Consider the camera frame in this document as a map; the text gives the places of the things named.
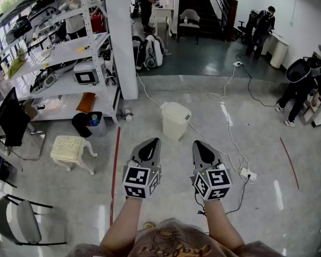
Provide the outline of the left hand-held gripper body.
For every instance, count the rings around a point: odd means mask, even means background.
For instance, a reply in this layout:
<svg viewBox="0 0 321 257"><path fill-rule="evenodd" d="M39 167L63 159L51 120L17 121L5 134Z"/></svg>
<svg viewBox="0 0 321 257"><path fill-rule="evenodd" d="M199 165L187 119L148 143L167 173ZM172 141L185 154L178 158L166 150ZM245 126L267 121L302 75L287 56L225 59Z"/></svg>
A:
<svg viewBox="0 0 321 257"><path fill-rule="evenodd" d="M161 180L161 166L151 167L145 162L130 160L124 166L123 188L129 198L150 198Z"/></svg>

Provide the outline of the cream pedal trash bin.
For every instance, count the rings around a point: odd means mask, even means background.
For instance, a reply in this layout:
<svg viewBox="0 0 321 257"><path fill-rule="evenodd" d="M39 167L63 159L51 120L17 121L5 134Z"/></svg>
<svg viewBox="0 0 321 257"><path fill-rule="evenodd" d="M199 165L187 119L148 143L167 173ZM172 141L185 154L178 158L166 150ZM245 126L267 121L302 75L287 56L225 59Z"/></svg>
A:
<svg viewBox="0 0 321 257"><path fill-rule="evenodd" d="M176 102L164 102L160 108L164 135L179 141L187 131L192 116L191 111Z"/></svg>

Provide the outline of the person's left forearm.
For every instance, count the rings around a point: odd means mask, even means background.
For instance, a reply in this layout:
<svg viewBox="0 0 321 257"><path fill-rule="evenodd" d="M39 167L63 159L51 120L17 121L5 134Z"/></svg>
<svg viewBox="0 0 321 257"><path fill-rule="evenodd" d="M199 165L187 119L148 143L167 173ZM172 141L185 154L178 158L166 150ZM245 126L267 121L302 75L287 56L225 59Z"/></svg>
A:
<svg viewBox="0 0 321 257"><path fill-rule="evenodd" d="M142 199L127 198L100 246L116 256L128 255L136 238L141 206Z"/></svg>

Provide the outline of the cream stool with white legs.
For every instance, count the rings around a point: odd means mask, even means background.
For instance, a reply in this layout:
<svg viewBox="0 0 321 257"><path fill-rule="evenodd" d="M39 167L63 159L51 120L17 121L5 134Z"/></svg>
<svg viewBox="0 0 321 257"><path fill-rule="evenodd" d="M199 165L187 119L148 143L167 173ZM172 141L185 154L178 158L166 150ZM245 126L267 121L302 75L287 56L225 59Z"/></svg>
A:
<svg viewBox="0 0 321 257"><path fill-rule="evenodd" d="M94 169L85 165L82 160L85 147L92 157L98 156L97 153L94 153L91 143L85 138L73 135L58 135L53 143L50 157L56 164L65 167L68 172L72 170L71 164L76 164L94 175Z"/></svg>

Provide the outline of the orange cushion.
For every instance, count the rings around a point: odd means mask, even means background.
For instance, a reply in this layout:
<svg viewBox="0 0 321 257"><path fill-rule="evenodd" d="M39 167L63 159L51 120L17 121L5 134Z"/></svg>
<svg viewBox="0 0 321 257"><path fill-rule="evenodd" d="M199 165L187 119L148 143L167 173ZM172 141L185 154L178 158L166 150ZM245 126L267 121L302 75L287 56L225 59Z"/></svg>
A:
<svg viewBox="0 0 321 257"><path fill-rule="evenodd" d="M95 97L96 97L95 93L89 93L89 92L83 93L81 101L79 102L76 110L84 112L86 114L91 112L91 109L95 101Z"/></svg>

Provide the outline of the white metal shelf rack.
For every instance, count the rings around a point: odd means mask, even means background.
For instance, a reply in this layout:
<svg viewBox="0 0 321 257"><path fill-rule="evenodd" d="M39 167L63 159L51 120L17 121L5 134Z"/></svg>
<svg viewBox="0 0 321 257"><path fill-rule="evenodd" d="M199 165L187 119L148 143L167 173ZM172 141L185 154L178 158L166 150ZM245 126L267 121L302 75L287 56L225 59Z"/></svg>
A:
<svg viewBox="0 0 321 257"><path fill-rule="evenodd" d="M101 69L101 62L98 57L98 51L105 43L110 41L110 33L94 34L91 28L89 8L87 0L81 0L82 7L70 12L61 13L55 16L51 21L58 22L61 18L68 18L77 14L82 14L85 19L87 36L75 40L62 42L54 48L46 51L43 56L42 51L30 52L26 57L26 62L16 72L12 79L0 82L0 92L3 96L15 88L19 100L30 100L36 98L60 97L59 106L53 109L44 109L36 117L36 120L60 120L71 119L78 113L76 110L84 93L94 93L95 99L93 109L100 111L103 117L112 118L117 123L117 107L120 98L119 85L105 83L105 76ZM29 91L30 83L35 79L34 72L46 69L63 62L73 61L75 59L92 58L98 81L93 84L81 85L74 80L70 73L60 76L60 78L50 87L37 94Z"/></svg>

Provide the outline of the black backpack with yellow stripe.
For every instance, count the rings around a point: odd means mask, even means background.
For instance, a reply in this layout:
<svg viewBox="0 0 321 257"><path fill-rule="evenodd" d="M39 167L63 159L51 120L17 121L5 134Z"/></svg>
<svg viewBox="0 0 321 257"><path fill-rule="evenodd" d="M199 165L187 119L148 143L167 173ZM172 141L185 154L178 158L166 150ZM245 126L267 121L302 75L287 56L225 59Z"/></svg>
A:
<svg viewBox="0 0 321 257"><path fill-rule="evenodd" d="M133 53L136 70L141 70L146 58L146 44L139 36L132 36Z"/></svg>

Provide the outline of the white backpack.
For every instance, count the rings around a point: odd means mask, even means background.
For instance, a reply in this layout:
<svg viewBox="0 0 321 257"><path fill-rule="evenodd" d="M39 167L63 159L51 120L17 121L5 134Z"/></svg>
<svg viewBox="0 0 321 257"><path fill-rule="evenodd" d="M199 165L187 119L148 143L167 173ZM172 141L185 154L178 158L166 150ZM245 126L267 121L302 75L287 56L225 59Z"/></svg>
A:
<svg viewBox="0 0 321 257"><path fill-rule="evenodd" d="M158 35L146 37L145 61L146 68L159 67L163 63L163 57L167 54L163 40Z"/></svg>

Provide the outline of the black shell backpack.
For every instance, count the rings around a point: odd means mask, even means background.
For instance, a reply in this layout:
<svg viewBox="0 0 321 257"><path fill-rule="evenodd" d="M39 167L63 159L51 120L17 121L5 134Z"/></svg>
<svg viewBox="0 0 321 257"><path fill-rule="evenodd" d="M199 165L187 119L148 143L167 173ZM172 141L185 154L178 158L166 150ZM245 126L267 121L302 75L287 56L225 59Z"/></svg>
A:
<svg viewBox="0 0 321 257"><path fill-rule="evenodd" d="M290 83L297 83L304 79L310 73L310 66L307 63L307 57L296 60L286 71L286 79Z"/></svg>
<svg viewBox="0 0 321 257"><path fill-rule="evenodd" d="M257 27L252 37L253 45L256 47L262 47L271 29L272 16L268 11L265 11L257 21Z"/></svg>

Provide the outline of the white curved desk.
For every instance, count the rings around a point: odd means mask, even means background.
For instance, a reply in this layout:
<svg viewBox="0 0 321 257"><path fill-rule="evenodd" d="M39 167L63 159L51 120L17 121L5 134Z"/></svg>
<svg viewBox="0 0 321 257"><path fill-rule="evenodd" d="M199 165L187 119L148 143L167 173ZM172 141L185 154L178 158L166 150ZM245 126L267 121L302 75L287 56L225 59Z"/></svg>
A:
<svg viewBox="0 0 321 257"><path fill-rule="evenodd" d="M279 69L289 46L290 44L285 39L272 32L265 40L261 55L265 56L269 52L272 55L270 65Z"/></svg>

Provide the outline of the black office chair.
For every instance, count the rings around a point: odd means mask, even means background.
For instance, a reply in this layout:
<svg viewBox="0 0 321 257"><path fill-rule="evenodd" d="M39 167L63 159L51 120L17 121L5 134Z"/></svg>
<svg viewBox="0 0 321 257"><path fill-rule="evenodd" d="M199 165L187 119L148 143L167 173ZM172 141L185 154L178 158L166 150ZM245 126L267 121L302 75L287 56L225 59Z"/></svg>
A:
<svg viewBox="0 0 321 257"><path fill-rule="evenodd" d="M238 29L243 33L241 42L243 44L249 44L251 38L252 38L252 31L253 31L253 25L251 21L248 21L246 26L243 25L243 21L240 21L240 26L238 26Z"/></svg>

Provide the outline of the white backed dark chair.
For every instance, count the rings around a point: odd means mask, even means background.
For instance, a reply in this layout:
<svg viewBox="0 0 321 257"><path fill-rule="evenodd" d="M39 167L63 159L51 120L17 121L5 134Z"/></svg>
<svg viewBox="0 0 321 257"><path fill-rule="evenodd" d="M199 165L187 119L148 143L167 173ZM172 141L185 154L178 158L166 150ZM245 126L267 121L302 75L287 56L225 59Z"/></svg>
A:
<svg viewBox="0 0 321 257"><path fill-rule="evenodd" d="M184 24L185 17L188 18L188 24ZM178 19L178 33L177 42L181 36L184 36L185 31L191 31L195 33L195 41L198 44L200 37L200 16L193 9L185 9L182 14L179 15Z"/></svg>

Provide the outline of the green plush toy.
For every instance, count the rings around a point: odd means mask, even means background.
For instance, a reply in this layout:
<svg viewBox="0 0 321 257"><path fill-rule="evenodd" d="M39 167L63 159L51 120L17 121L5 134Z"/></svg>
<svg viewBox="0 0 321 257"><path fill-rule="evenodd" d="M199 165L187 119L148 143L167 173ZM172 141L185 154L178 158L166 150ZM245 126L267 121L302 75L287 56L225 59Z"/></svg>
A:
<svg viewBox="0 0 321 257"><path fill-rule="evenodd" d="M19 48L17 51L17 57L14 59L7 72L7 77L8 79L11 79L14 74L25 64L26 59L25 59L26 52L23 48Z"/></svg>

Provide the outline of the grey chair with black frame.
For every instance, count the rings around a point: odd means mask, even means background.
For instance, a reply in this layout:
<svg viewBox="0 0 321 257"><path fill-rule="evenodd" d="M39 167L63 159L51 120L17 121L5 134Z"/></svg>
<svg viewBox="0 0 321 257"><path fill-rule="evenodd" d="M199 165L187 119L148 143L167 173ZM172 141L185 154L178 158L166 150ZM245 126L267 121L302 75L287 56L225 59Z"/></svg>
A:
<svg viewBox="0 0 321 257"><path fill-rule="evenodd" d="M16 206L16 218L18 227L26 240L25 243L19 241L13 234L8 219L7 208L9 204ZM19 246L53 246L66 245L67 242L41 243L42 235L36 219L37 213L32 206L52 209L53 206L28 201L17 196L6 194L0 198L0 235Z"/></svg>

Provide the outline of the black chair with metal frame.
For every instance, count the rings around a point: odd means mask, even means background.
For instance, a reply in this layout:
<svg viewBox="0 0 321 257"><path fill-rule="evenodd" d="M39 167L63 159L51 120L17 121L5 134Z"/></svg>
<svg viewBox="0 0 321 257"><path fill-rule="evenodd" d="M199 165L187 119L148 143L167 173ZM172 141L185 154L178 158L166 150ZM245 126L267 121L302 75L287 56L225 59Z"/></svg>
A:
<svg viewBox="0 0 321 257"><path fill-rule="evenodd" d="M0 143L10 153L14 153L15 156L24 161L38 161L42 156L46 133L37 131L30 122L31 118L20 105L16 89L13 87L0 105L0 127L4 132L3 135L0 135ZM41 138L37 157L22 157L14 151L15 147L23 145L25 134Z"/></svg>

